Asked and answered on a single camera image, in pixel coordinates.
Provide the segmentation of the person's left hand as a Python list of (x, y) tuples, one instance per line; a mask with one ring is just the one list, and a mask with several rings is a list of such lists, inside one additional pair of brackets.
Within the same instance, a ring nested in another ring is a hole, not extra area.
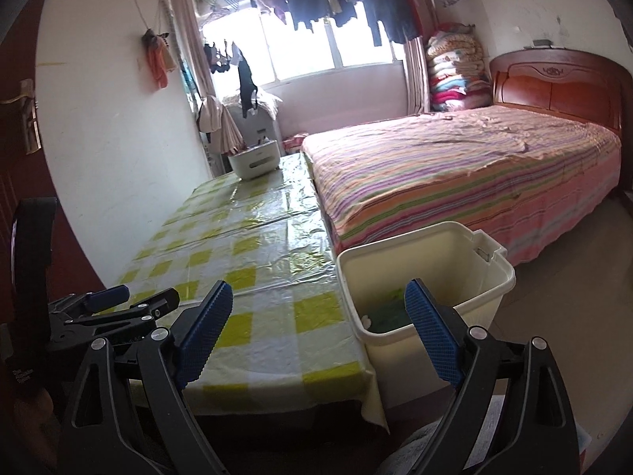
[(54, 403), (46, 390), (33, 398), (21, 399), (9, 387), (1, 388), (1, 422), (9, 429), (39, 431), (54, 414)]

